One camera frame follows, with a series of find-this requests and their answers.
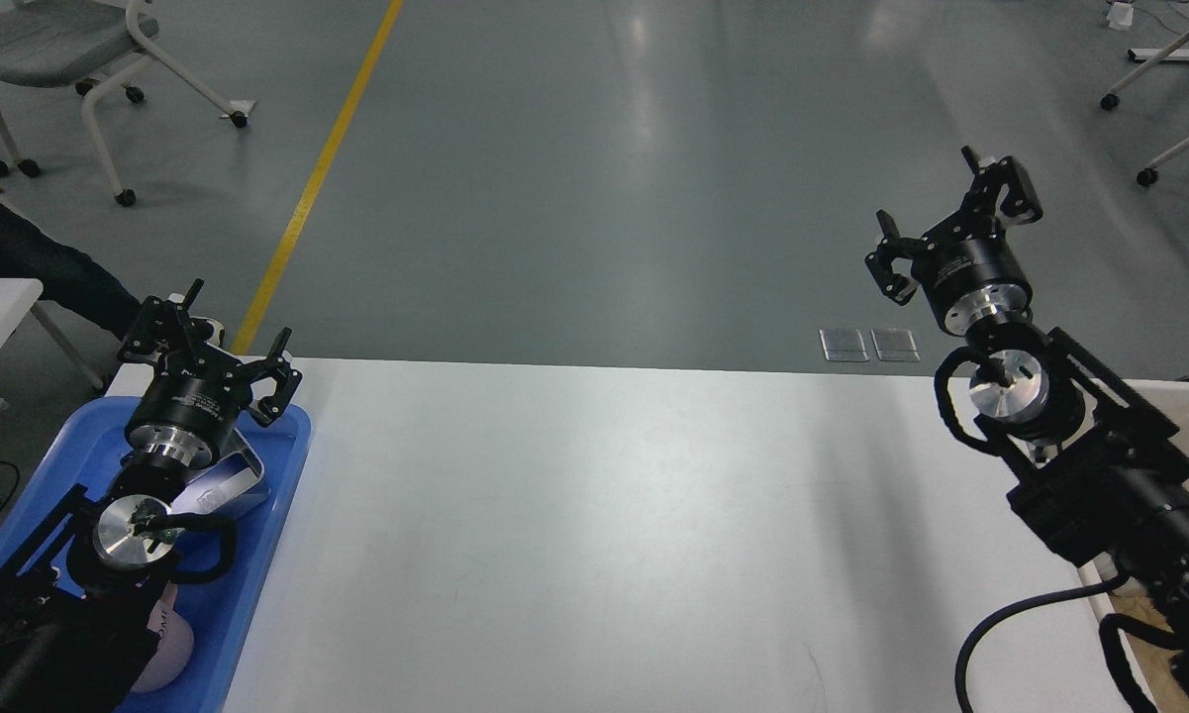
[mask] blue tray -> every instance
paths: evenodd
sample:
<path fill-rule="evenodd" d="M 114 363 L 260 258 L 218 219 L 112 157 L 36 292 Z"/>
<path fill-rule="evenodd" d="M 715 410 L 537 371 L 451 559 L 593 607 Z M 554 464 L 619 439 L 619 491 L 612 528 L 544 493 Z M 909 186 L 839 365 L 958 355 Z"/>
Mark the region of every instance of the blue tray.
<path fill-rule="evenodd" d="M 137 403 L 136 397 L 99 398 L 70 415 L 0 531 L 0 564 L 74 484 L 83 484 L 93 500 L 105 496 L 119 473 L 119 458 L 131 450 L 122 430 Z M 238 418 L 238 429 L 264 463 L 269 500 L 238 519 L 237 561 L 226 576 L 180 588 L 176 612 L 194 629 L 194 656 L 185 671 L 163 689 L 128 694 L 117 709 L 121 713 L 214 713 L 228 694 L 251 614 L 304 469 L 313 424 L 303 409 L 288 406 L 287 414 L 268 429 L 260 429 L 246 414 Z M 214 544 L 205 545 L 187 554 L 181 566 L 209 568 L 216 556 Z M 69 581 L 64 560 L 64 554 L 55 560 L 63 573 L 59 586 L 82 594 Z"/>

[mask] yellow floor line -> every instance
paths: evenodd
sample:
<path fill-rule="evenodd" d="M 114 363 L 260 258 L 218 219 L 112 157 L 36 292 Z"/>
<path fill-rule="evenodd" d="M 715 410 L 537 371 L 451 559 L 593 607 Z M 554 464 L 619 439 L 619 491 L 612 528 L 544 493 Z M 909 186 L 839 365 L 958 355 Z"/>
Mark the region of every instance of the yellow floor line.
<path fill-rule="evenodd" d="M 364 94 L 364 88 L 370 83 L 370 75 L 373 74 L 373 67 L 378 63 L 382 46 L 388 43 L 391 26 L 396 24 L 401 4 L 404 4 L 404 0 L 391 0 L 388 13 L 382 18 L 382 25 L 378 26 L 378 33 L 373 37 L 370 50 L 360 63 L 358 76 L 352 83 L 348 97 L 344 101 L 344 108 L 340 109 L 340 116 L 335 119 L 331 135 L 326 139 L 326 145 L 322 146 L 322 154 L 316 159 L 313 175 L 308 176 L 308 184 L 304 185 L 304 194 L 301 195 L 298 204 L 295 207 L 295 215 L 290 216 L 290 222 L 287 222 L 287 232 L 282 234 L 281 244 L 277 244 L 277 252 L 273 252 L 269 269 L 264 271 L 263 280 L 259 280 L 256 297 L 251 299 L 251 307 L 246 308 L 246 316 L 241 320 L 233 343 L 228 345 L 228 352 L 245 354 L 251 348 L 251 340 L 256 337 L 259 322 L 264 320 L 264 313 L 269 310 L 269 302 L 272 301 L 273 292 L 277 290 L 277 283 L 281 282 L 282 272 L 287 271 L 287 263 L 290 261 L 290 255 L 295 252 L 295 244 L 298 242 L 301 232 L 304 232 L 304 222 L 308 222 L 308 215 L 313 213 L 316 196 L 322 191 L 322 183 L 331 170 L 331 164 L 334 163 L 334 154 L 340 150 L 344 135 L 348 131 L 348 125 L 351 125 L 360 101 L 360 94 Z"/>

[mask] pink object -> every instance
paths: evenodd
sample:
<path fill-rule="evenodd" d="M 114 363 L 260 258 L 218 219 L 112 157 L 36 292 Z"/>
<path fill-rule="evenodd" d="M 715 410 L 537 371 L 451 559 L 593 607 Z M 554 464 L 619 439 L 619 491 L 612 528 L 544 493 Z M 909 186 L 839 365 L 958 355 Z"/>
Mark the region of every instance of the pink object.
<path fill-rule="evenodd" d="M 176 585 L 168 585 L 163 592 L 163 599 L 155 602 L 155 608 L 150 612 L 150 631 L 157 633 L 162 641 L 158 642 L 158 650 L 150 663 L 145 664 L 136 684 L 133 693 L 150 693 L 165 687 L 169 682 L 176 681 L 176 676 L 185 669 L 194 654 L 194 629 L 188 626 L 185 619 L 172 610 L 176 604 Z"/>

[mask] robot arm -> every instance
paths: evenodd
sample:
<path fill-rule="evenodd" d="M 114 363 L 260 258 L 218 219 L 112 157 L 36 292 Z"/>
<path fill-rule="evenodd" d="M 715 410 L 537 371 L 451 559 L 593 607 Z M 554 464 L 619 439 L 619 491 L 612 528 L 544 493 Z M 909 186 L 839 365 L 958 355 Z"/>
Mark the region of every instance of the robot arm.
<path fill-rule="evenodd" d="M 132 452 L 107 491 L 92 500 L 83 486 L 70 488 L 0 568 L 0 713 L 114 709 L 157 650 L 146 626 L 164 588 L 210 582 L 232 567 L 237 528 L 222 497 L 196 510 L 174 504 L 245 446 L 234 429 L 240 412 L 272 424 L 301 374 L 285 354 L 290 329 L 258 361 L 208 343 L 210 326 L 188 316 L 201 288 L 195 280 L 180 302 L 146 298 L 120 348 L 119 360 L 151 365 L 155 378 L 125 425 Z M 257 399 L 251 386 L 264 379 L 275 392 Z M 214 566 L 178 568 L 185 532 L 214 534 Z M 52 562 L 63 551 L 83 597 L 59 587 Z"/>
<path fill-rule="evenodd" d="M 885 238 L 867 267 L 898 304 L 923 285 L 939 328 L 964 339 L 935 378 L 948 429 L 1002 458 L 1018 479 L 1012 510 L 1050 550 L 1077 566 L 1107 551 L 1145 586 L 1174 629 L 1162 644 L 1179 650 L 1172 673 L 1189 696 L 1189 460 L 1169 441 L 1178 428 L 1064 330 L 1032 323 L 1032 289 L 1005 229 L 1042 217 L 1037 195 L 1012 157 L 983 165 L 965 147 L 964 158 L 973 184 L 960 210 L 920 239 L 901 238 L 880 212 Z M 911 260 L 913 282 L 893 271 L 898 259 Z M 964 365 L 983 437 L 961 428 L 946 389 Z M 1102 638 L 1128 627 L 1106 624 Z M 1128 671 L 1111 669 L 1127 690 Z"/>

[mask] person's leg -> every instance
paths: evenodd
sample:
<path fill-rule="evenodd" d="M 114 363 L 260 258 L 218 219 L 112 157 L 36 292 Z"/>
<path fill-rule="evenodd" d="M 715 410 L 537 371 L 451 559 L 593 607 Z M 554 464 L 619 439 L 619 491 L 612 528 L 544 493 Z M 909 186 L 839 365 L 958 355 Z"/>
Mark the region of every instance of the person's leg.
<path fill-rule="evenodd" d="M 0 204 L 0 278 L 36 278 L 51 299 L 122 340 L 140 302 L 86 253 Z"/>

